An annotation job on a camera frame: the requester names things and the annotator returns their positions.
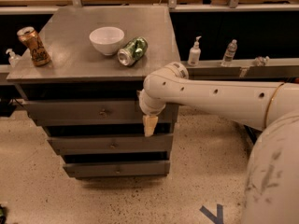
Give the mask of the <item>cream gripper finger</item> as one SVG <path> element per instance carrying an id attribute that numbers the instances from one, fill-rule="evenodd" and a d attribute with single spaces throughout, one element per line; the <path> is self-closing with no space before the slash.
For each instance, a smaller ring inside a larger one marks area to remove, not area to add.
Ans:
<path id="1" fill-rule="evenodd" d="M 146 137 L 151 137 L 153 135 L 157 123 L 158 123 L 157 116 L 150 116 L 150 115 L 143 116 L 144 135 Z"/>

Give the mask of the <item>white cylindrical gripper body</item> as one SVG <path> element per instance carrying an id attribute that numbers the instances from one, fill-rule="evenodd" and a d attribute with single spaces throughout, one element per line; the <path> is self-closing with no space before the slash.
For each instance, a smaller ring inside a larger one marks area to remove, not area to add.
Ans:
<path id="1" fill-rule="evenodd" d="M 142 90 L 139 93 L 139 106 L 145 115 L 158 116 L 165 109 L 165 102 L 152 98 Z"/>

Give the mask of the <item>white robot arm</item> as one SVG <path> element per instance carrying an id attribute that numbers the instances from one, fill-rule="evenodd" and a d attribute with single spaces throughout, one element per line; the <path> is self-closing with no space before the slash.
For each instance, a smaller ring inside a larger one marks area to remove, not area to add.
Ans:
<path id="1" fill-rule="evenodd" d="M 146 136 L 168 103 L 260 131 L 249 157 L 241 224 L 299 224 L 298 84 L 190 80 L 182 63 L 170 63 L 147 75 L 139 94 Z"/>

